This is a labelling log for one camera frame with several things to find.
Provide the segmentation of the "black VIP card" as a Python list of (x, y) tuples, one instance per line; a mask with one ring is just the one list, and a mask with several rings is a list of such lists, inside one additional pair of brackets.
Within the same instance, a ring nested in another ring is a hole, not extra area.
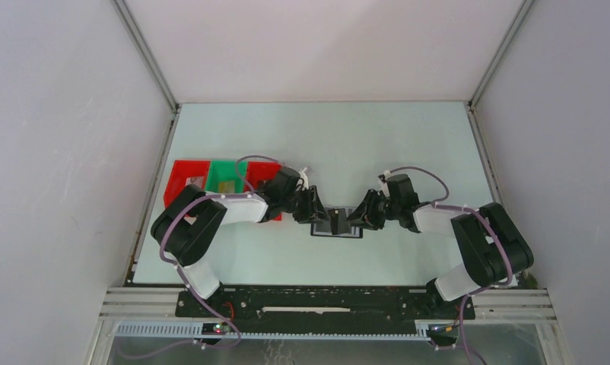
[(328, 210), (330, 232), (333, 236), (347, 234), (351, 227), (347, 222), (346, 210), (343, 208), (332, 208)]

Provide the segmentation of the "black leather card holder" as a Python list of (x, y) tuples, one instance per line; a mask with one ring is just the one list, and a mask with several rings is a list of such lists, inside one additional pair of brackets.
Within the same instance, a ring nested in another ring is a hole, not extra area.
[(328, 219), (310, 225), (310, 235), (314, 237), (362, 239), (363, 229), (354, 227), (348, 217), (354, 212), (351, 207), (325, 207)]

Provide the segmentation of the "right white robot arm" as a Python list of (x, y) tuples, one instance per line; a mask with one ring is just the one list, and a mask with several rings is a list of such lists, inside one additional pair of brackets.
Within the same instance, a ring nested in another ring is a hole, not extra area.
[(482, 288), (506, 286), (534, 263), (532, 250), (505, 208), (496, 202), (469, 208), (423, 202), (405, 174), (382, 176), (382, 187), (370, 189), (348, 216), (352, 227), (381, 230), (397, 221), (412, 233), (435, 233), (456, 240), (461, 264), (427, 283), (427, 312), (443, 318), (456, 299)]

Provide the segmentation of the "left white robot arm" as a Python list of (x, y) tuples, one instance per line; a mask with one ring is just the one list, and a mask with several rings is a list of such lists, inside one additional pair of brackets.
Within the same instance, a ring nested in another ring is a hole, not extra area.
[(172, 264), (193, 290), (193, 306), (203, 316), (215, 316), (223, 306), (223, 297), (216, 291), (221, 281), (205, 257), (220, 227), (266, 223), (283, 213), (291, 214), (299, 224), (329, 218), (305, 169), (279, 166), (267, 179), (247, 174), (244, 182), (247, 190), (233, 194), (188, 185), (151, 227), (160, 258)]

